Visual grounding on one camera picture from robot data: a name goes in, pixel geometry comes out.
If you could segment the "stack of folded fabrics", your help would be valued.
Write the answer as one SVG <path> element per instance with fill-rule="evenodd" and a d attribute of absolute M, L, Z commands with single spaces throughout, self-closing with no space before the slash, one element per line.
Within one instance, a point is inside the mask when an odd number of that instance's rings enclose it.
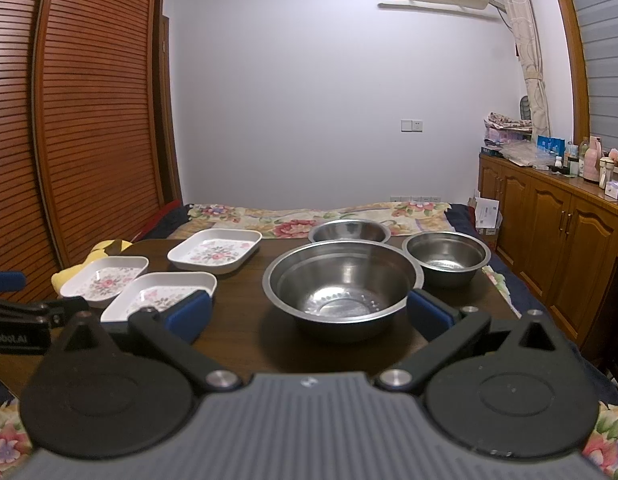
<path fill-rule="evenodd" d="M 498 113 L 490 113 L 484 119 L 485 145 L 501 148 L 503 144 L 529 141 L 533 136 L 530 120 L 514 119 Z"/>

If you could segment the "blue box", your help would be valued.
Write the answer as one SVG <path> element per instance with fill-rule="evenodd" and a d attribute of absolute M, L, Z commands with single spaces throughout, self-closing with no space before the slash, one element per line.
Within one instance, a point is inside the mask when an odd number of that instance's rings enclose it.
<path fill-rule="evenodd" d="M 536 145 L 538 150 L 553 156 L 564 156 L 565 140 L 554 136 L 537 136 Z"/>

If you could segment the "white wall switch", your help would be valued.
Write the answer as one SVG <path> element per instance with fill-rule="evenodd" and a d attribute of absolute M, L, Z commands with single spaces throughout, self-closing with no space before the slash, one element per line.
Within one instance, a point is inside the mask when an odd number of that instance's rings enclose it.
<path fill-rule="evenodd" d="M 402 119 L 400 121 L 400 131 L 403 133 L 421 133 L 423 130 L 422 120 Z"/>

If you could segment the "yellow plush toy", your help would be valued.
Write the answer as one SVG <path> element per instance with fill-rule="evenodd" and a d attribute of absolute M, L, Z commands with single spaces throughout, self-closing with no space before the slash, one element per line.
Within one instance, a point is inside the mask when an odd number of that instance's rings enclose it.
<path fill-rule="evenodd" d="M 90 250 L 82 263 L 76 264 L 75 266 L 70 266 L 69 268 L 53 274 L 51 277 L 53 289 L 57 295 L 60 295 L 62 286 L 64 286 L 70 278 L 73 278 L 85 266 L 109 256 L 119 256 L 126 250 L 126 248 L 131 246 L 131 242 L 128 242 L 127 240 L 119 240 L 119 238 L 116 238 L 115 240 L 103 240 L 103 242 L 96 244 Z"/>

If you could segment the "wooden louvered wardrobe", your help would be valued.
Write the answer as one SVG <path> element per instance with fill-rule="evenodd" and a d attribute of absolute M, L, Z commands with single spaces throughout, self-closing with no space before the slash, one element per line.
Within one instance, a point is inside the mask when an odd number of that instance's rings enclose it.
<path fill-rule="evenodd" d="M 180 195 L 164 0 L 0 0 L 0 271 L 14 301 Z"/>

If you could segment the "floral tray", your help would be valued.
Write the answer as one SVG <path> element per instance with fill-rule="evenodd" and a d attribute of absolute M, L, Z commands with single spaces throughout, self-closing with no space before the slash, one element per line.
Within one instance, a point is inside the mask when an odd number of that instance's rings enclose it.
<path fill-rule="evenodd" d="M 100 320 L 103 323 L 126 322 L 132 313 L 149 307 L 163 312 L 198 290 L 212 297 L 217 285 L 217 278 L 206 272 L 144 274 L 126 285 L 104 310 Z"/>
<path fill-rule="evenodd" d="M 123 289 L 142 275 L 149 260 L 142 256 L 100 258 L 82 268 L 59 291 L 62 298 L 81 297 L 95 309 L 104 309 Z"/>
<path fill-rule="evenodd" d="M 261 240 L 262 234 L 253 230 L 199 231 L 173 247 L 167 259 L 180 270 L 229 274 L 258 249 Z"/>

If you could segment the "white paper bag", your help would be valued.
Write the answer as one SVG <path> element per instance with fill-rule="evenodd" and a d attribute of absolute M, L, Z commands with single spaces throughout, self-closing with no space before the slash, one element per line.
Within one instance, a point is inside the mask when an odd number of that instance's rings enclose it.
<path fill-rule="evenodd" d="M 500 226 L 500 203 L 491 198 L 475 198 L 475 228 L 496 230 Z"/>

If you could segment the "beige curtain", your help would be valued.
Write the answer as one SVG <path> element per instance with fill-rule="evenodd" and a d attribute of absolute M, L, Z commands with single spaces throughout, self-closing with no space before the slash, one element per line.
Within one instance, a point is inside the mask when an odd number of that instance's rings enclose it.
<path fill-rule="evenodd" d="M 550 133 L 549 107 L 544 84 L 541 47 L 532 4 L 530 0 L 503 0 L 513 30 L 518 59 L 520 60 L 528 102 L 532 136 Z"/>

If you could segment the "floral bed quilt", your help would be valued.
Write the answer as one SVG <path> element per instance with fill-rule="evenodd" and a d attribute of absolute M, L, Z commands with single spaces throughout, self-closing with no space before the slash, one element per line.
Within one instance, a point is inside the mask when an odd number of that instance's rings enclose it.
<path fill-rule="evenodd" d="M 150 229 L 138 235 L 138 240 L 157 238 L 163 240 L 172 235 L 189 221 L 194 222 L 193 231 L 205 229 L 245 229 L 260 232 L 263 237 L 283 240 L 302 240 L 318 224 L 340 218 L 361 219 L 370 214 L 376 222 L 390 228 L 394 235 L 411 235 L 416 231 L 433 231 L 449 223 L 457 231 L 473 234 L 473 211 L 463 205 L 426 204 L 424 209 L 417 208 L 405 218 L 398 218 L 398 203 L 375 204 L 343 210 L 318 211 L 293 209 L 282 211 L 265 211 L 222 205 L 185 205 L 170 210 L 156 221 Z M 615 382 L 605 378 L 589 362 L 585 370 L 596 386 L 601 402 L 597 427 L 592 433 L 585 456 L 598 465 L 613 479 L 618 479 L 618 388 Z M 24 439 L 24 449 L 18 451 L 15 459 L 0 465 L 0 478 L 7 477 L 30 454 L 30 442 L 26 432 L 21 429 L 18 402 L 0 382 L 0 431 L 12 428 L 18 437 Z"/>

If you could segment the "floral tray front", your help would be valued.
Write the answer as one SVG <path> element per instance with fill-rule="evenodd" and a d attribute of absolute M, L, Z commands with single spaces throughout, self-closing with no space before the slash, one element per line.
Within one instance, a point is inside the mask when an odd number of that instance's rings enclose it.
<path fill-rule="evenodd" d="M 103 323 L 126 322 L 132 313 L 149 307 L 163 312 L 198 290 L 212 297 L 217 285 L 217 278 L 206 272 L 144 274 L 126 285 L 104 310 L 100 320 Z"/>

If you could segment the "pink bottle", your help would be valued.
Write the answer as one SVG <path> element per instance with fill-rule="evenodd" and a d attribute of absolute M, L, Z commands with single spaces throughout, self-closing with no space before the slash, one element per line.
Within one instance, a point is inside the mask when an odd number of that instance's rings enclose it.
<path fill-rule="evenodd" d="M 602 145 L 597 136 L 583 140 L 579 147 L 580 176 L 588 182 L 598 182 L 600 177 L 599 162 L 602 157 Z"/>

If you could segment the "large steel bowl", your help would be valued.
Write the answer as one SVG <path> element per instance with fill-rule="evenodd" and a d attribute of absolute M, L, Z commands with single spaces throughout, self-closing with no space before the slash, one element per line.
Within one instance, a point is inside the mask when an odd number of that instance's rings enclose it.
<path fill-rule="evenodd" d="M 422 266 L 368 240 L 329 240 L 285 252 L 262 277 L 270 304 L 308 330 L 355 339 L 375 335 L 423 287 Z"/>

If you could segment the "white tissue box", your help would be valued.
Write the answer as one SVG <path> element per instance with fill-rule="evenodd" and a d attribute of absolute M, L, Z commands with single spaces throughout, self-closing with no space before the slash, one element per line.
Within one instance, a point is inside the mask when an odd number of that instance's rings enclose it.
<path fill-rule="evenodd" d="M 610 181 L 605 185 L 604 194 L 612 200 L 618 201 L 618 181 Z"/>

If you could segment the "window roller blind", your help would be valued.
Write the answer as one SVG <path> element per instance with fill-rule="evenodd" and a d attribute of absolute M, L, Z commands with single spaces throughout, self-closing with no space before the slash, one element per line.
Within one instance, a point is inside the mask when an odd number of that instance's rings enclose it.
<path fill-rule="evenodd" d="M 618 0 L 572 0 L 584 48 L 590 132 L 618 150 Z"/>

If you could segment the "wooden sideboard cabinet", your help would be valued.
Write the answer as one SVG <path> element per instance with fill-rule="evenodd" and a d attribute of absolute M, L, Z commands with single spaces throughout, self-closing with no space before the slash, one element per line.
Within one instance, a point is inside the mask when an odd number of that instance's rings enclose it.
<path fill-rule="evenodd" d="M 579 177 L 486 154 L 477 190 L 499 202 L 495 253 L 572 341 L 592 344 L 618 259 L 618 201 Z"/>

